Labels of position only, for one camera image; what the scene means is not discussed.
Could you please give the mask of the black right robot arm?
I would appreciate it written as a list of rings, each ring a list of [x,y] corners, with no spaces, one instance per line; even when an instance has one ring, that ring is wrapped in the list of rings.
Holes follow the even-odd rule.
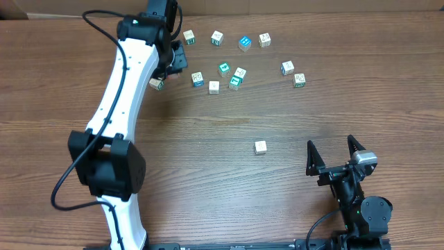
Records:
[[[339,207],[318,219],[305,238],[305,249],[390,249],[388,233],[393,204],[384,197],[364,195],[360,182],[377,166],[377,156],[353,135],[347,137],[350,159],[344,165],[327,167],[314,143],[307,142],[306,175],[317,176],[319,186],[328,185]],[[341,213],[345,229],[328,240],[310,240],[314,229],[336,213]]]

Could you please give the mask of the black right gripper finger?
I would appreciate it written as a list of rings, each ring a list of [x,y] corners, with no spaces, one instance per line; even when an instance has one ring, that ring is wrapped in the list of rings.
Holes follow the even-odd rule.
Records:
[[[350,157],[351,158],[357,158],[359,156],[359,154],[361,153],[361,151],[365,151],[366,148],[363,147],[356,139],[353,135],[349,135],[347,137],[347,141],[348,141],[348,149],[349,149],[349,153],[350,153]]]
[[[314,143],[309,140],[307,142],[307,166],[306,175],[307,176],[317,176],[321,169],[325,169],[325,163],[321,158],[317,148]]]

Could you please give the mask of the wooden block red side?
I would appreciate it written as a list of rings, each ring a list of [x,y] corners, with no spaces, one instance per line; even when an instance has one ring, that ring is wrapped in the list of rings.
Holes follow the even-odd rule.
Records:
[[[180,73],[175,73],[175,74],[169,74],[168,76],[167,76],[167,78],[170,80],[170,79],[177,79],[177,78],[180,78]]]

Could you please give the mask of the wooden block turtle drawing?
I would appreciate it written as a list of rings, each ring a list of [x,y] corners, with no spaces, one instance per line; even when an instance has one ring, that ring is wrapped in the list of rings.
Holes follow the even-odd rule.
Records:
[[[267,152],[266,142],[264,140],[255,142],[255,153],[263,154]]]

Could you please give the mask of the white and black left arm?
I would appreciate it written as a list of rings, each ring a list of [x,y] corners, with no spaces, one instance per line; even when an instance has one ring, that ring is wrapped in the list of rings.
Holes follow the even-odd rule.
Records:
[[[111,241],[106,249],[148,249],[148,233],[139,213],[138,192],[146,161],[134,145],[137,116],[149,81],[164,81],[187,67],[175,26],[177,1],[152,0],[138,15],[122,15],[114,67],[85,131],[72,131],[68,148],[81,184],[105,213]]]

